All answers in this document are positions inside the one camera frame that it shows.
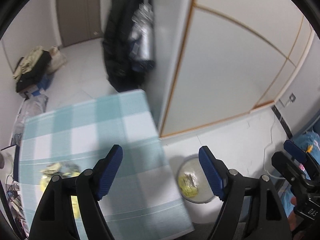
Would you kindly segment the person's right hand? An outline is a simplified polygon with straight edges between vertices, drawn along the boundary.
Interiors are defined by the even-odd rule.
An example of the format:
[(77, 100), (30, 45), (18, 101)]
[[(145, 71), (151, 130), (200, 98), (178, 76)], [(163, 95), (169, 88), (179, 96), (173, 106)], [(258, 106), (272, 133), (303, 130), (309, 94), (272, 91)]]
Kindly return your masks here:
[(297, 199), (296, 199), (296, 197), (292, 197), (292, 199), (291, 199), (291, 204), (294, 205), (294, 206), (297, 205)]

